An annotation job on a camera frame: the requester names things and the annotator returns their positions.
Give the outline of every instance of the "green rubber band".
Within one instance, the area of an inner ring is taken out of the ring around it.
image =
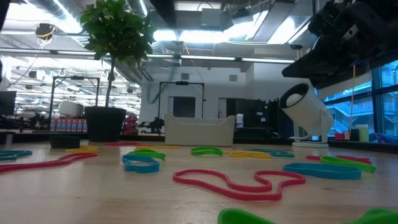
[[[162,159],[163,161],[166,158],[166,154],[157,152],[152,149],[140,149],[140,150],[129,152],[129,153],[127,153],[127,155],[150,156],[152,158]]]
[[[275,224],[236,208],[227,208],[218,214],[218,224]]]
[[[339,159],[331,156],[324,156],[321,157],[321,163],[323,164],[332,164],[332,165],[341,165],[341,166],[350,166],[359,168],[365,172],[374,173],[376,171],[376,167],[371,164],[366,164],[363,162],[356,162],[347,159]]]
[[[382,224],[398,223],[398,213],[384,208],[372,208],[360,219],[344,224]]]
[[[222,156],[224,153],[217,147],[195,147],[191,149],[191,154],[194,156],[200,155],[219,155]]]

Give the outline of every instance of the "yellow rubber band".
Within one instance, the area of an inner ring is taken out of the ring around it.
[[[264,152],[237,152],[237,151],[231,151],[231,152],[224,152],[225,154],[229,155],[230,157],[236,157],[236,158],[258,158],[258,159],[270,159],[272,156],[268,153]]]
[[[178,146],[138,146],[136,149],[179,149]]]
[[[82,145],[78,149],[67,149],[65,150],[67,153],[87,153],[87,152],[98,152],[98,146],[87,146]]]

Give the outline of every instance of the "potted plant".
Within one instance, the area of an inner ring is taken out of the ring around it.
[[[115,62],[139,66],[143,58],[147,59],[146,54],[152,54],[150,44],[156,28],[148,17],[141,19],[128,12],[125,0],[97,0],[95,5],[87,5],[80,22],[90,35],[85,49],[95,52],[95,60],[102,60],[108,53],[111,57],[105,107],[85,108],[88,137],[90,141],[118,141],[126,110],[108,107]]]

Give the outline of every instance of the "window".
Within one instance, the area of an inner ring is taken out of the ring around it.
[[[354,95],[358,94],[358,93],[364,93],[367,91],[371,91],[371,90],[372,90],[372,82],[369,81],[369,82],[366,82],[366,83],[363,83],[363,84],[360,84],[360,85],[354,87]],[[324,99],[324,102],[331,101],[331,100],[337,100],[337,99],[340,99],[340,98],[343,98],[346,96],[351,96],[352,92],[353,92],[353,89],[350,88],[348,90],[345,90],[340,93],[336,93],[334,95],[326,97]]]
[[[327,105],[330,115],[335,119],[333,127],[329,130],[328,136],[334,136],[335,133],[349,131],[349,122],[351,116],[351,102],[345,101]],[[354,100],[353,123],[352,128],[357,124],[367,124],[369,133],[374,132],[373,125],[373,102],[371,97]]]
[[[384,134],[398,136],[398,91],[382,95]]]
[[[388,87],[398,84],[397,69],[398,69],[398,60],[383,65],[381,67],[382,87]]]

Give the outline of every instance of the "tree trunk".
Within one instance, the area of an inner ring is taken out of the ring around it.
[[[111,72],[108,75],[108,90],[106,91],[105,107],[109,106],[109,96],[110,96],[111,90],[112,90],[112,81],[114,80],[113,70],[114,70],[115,62],[116,62],[116,58],[113,57],[112,58],[112,64],[111,64]]]

